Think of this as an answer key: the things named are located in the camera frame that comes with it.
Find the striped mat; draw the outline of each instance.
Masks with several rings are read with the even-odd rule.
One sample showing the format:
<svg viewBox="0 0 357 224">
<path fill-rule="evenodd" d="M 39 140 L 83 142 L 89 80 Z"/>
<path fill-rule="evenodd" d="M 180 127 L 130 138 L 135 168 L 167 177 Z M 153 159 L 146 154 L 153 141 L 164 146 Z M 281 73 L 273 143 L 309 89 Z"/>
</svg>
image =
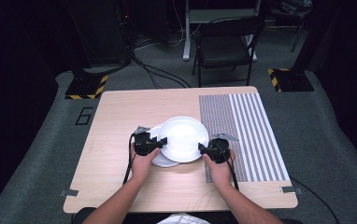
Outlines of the striped mat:
<svg viewBox="0 0 357 224">
<path fill-rule="evenodd" d="M 210 139 L 216 133 L 239 139 L 229 141 L 238 182 L 289 180 L 259 93 L 201 95 L 199 103 Z M 206 173 L 211 183 L 207 166 Z"/>
</svg>

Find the chair leg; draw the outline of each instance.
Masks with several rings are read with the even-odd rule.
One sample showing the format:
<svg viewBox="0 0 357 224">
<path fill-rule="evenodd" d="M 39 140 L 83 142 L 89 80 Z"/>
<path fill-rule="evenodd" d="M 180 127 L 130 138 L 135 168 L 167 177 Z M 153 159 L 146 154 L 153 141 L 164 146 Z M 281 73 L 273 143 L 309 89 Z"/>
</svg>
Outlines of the chair leg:
<svg viewBox="0 0 357 224">
<path fill-rule="evenodd" d="M 197 60 L 198 60 L 198 52 L 195 53 L 195 58 L 193 59 L 193 74 L 195 72 Z"/>
<path fill-rule="evenodd" d="M 201 65 L 198 64 L 198 87 L 202 86 L 202 78 L 201 78 Z"/>
<path fill-rule="evenodd" d="M 246 86 L 249 86 L 249 84 L 250 84 L 251 66 L 252 66 L 252 63 L 249 64 L 248 78 L 246 79 Z"/>
<path fill-rule="evenodd" d="M 302 29 L 304 27 L 304 22 L 305 22 L 305 20 L 303 20 L 301 25 L 298 27 L 297 36 L 295 37 L 294 45 L 292 47 L 292 52 L 294 52 L 294 50 L 295 50 L 295 46 L 297 45 L 298 39 L 299 39 Z"/>
</svg>

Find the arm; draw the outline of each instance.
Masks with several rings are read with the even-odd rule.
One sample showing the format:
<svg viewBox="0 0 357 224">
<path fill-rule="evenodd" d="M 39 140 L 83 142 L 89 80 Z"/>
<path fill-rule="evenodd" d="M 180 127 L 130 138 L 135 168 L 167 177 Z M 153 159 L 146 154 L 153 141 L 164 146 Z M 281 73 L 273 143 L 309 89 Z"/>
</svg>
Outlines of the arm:
<svg viewBox="0 0 357 224">
<path fill-rule="evenodd" d="M 151 162 L 158 155 L 156 148 L 149 155 L 142 157 L 135 155 L 132 145 L 132 177 L 108 200 L 94 210 L 83 223 L 122 223 L 138 192 L 143 186 L 150 172 Z"/>
<path fill-rule="evenodd" d="M 232 159 L 229 162 L 232 163 L 235 159 L 233 150 L 231 150 L 231 156 Z M 217 164 L 207 154 L 204 154 L 203 158 L 210 169 L 214 185 L 239 223 L 281 223 L 277 217 L 252 202 L 232 186 L 232 176 L 228 164 L 225 162 Z"/>
</svg>

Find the white plate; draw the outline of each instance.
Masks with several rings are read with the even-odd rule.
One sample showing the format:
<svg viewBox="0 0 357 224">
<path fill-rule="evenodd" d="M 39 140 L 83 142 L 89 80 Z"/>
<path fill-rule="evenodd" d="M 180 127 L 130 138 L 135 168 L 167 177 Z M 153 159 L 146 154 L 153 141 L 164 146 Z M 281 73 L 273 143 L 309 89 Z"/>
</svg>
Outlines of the white plate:
<svg viewBox="0 0 357 224">
<path fill-rule="evenodd" d="M 149 130 L 150 133 L 150 138 L 156 137 L 158 135 L 159 129 L 161 128 L 162 124 L 157 125 L 153 127 L 151 130 Z M 163 153 L 159 153 L 158 156 L 156 156 L 152 160 L 152 164 L 159 166 L 159 167 L 171 167 L 178 165 L 179 162 L 176 161 L 171 161 L 169 160 Z"/>
<path fill-rule="evenodd" d="M 158 132 L 158 140 L 167 137 L 167 144 L 161 149 L 164 155 L 178 162 L 195 161 L 201 157 L 198 143 L 207 145 L 208 133 L 197 119 L 174 117 L 167 120 Z"/>
</svg>

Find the black curtain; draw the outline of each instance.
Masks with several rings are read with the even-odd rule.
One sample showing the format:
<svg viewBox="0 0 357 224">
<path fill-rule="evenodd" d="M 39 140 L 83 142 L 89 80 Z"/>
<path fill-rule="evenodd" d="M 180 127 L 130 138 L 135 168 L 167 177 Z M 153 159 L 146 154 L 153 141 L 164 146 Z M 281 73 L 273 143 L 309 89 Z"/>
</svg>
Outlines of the black curtain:
<svg viewBox="0 0 357 224">
<path fill-rule="evenodd" d="M 357 149 L 357 1 L 314 1 L 309 35 L 294 64 L 313 71 Z"/>
<path fill-rule="evenodd" d="M 85 54 L 58 0 L 0 0 L 0 193 L 53 104 L 63 71 Z"/>
</svg>

